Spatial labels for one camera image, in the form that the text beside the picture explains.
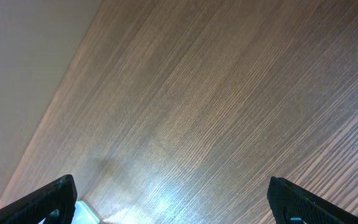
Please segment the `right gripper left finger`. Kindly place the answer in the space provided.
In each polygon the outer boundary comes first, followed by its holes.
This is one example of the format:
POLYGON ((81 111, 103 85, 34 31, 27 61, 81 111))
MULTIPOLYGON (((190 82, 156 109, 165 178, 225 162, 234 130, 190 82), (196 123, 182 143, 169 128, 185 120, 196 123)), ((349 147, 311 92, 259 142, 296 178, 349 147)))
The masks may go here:
POLYGON ((0 224, 70 224, 77 191, 71 174, 64 175, 0 209, 0 224))

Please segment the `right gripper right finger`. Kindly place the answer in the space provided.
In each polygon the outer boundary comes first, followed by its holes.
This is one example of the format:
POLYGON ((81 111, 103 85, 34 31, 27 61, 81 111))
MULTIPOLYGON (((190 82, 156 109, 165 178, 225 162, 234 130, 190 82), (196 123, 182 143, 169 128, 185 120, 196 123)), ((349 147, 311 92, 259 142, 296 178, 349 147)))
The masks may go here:
POLYGON ((277 223, 356 223, 358 217, 282 177, 271 177, 267 199, 277 223))

